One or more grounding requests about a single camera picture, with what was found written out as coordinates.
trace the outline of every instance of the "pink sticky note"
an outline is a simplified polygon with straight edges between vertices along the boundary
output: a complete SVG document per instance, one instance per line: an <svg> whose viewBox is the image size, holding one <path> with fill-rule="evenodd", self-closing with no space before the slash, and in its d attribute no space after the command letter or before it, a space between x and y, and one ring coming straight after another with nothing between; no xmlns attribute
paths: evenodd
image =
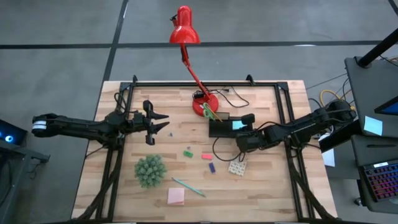
<svg viewBox="0 0 398 224"><path fill-rule="evenodd" d="M169 197L167 198L168 205L183 205L184 204L184 189L183 188L169 188Z"/></svg>
<svg viewBox="0 0 398 224"><path fill-rule="evenodd" d="M211 154L202 154L202 155L201 155L201 158L202 158L202 159L212 159L213 156L212 156Z"/></svg>

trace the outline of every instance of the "lamp shade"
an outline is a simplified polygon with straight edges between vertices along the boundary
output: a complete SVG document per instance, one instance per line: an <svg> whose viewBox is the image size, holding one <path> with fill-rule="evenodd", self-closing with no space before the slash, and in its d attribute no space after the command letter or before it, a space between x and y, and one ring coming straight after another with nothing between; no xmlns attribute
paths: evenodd
<svg viewBox="0 0 398 224"><path fill-rule="evenodd" d="M170 43L200 44L199 35L192 27L192 10L181 6L177 11L177 26L170 36Z"/></svg>

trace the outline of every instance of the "green spiky ball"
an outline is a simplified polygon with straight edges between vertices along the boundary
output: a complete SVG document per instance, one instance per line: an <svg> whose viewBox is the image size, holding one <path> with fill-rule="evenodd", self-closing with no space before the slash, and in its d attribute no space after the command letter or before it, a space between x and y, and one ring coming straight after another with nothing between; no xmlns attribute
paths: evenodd
<svg viewBox="0 0 398 224"><path fill-rule="evenodd" d="M135 177L138 178L141 187L147 189L159 186L167 172L160 155L148 155L145 159L139 159L134 167Z"/></svg>

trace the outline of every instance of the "lamp base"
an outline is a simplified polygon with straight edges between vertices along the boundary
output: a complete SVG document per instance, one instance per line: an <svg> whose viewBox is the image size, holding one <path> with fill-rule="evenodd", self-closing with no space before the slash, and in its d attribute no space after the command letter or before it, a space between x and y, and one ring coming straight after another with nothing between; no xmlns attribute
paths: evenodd
<svg viewBox="0 0 398 224"><path fill-rule="evenodd" d="M214 94L209 94L209 97L210 97L209 100L206 100L205 97L199 98L199 99L193 99L192 108L197 115L203 116L202 104L204 104L204 103L209 104L209 106L213 112L216 112L218 110L217 96L215 96Z"/></svg>

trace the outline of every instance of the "blue light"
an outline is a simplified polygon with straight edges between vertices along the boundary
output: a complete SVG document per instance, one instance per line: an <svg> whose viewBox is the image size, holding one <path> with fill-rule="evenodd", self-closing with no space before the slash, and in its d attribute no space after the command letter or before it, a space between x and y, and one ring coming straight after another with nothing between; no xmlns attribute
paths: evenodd
<svg viewBox="0 0 398 224"><path fill-rule="evenodd" d="M12 142L12 140L14 140L14 137L6 136L6 142L10 143L10 142Z"/></svg>

